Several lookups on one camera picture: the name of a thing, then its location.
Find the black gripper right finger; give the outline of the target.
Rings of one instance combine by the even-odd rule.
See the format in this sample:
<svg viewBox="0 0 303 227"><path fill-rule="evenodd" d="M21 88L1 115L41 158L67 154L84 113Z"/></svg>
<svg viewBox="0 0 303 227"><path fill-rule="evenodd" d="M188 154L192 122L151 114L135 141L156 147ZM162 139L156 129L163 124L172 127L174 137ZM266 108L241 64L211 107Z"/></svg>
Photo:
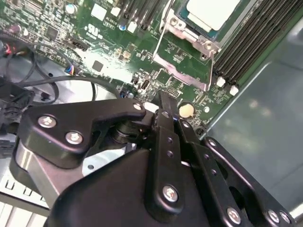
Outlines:
<svg viewBox="0 0 303 227"><path fill-rule="evenodd" d="M200 141L178 120L181 155L189 164L212 227L294 227L290 213L214 138Z"/></svg>

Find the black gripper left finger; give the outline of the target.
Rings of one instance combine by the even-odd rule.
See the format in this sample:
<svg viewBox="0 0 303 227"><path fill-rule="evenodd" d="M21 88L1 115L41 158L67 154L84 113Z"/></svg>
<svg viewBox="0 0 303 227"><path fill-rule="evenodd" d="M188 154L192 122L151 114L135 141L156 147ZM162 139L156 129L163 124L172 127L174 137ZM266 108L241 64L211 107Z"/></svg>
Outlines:
<svg viewBox="0 0 303 227"><path fill-rule="evenodd" d="M131 98L30 107L18 127L12 175L51 210L70 185L132 151L180 149L173 105L160 94L155 112Z"/></svg>

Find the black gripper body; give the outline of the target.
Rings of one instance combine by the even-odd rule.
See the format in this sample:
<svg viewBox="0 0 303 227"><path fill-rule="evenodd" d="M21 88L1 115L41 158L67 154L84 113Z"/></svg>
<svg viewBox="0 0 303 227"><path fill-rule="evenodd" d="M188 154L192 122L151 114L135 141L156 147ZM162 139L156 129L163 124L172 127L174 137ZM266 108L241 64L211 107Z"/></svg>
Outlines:
<svg viewBox="0 0 303 227"><path fill-rule="evenodd" d="M49 227L211 227L178 148L132 151L70 185Z"/></svg>

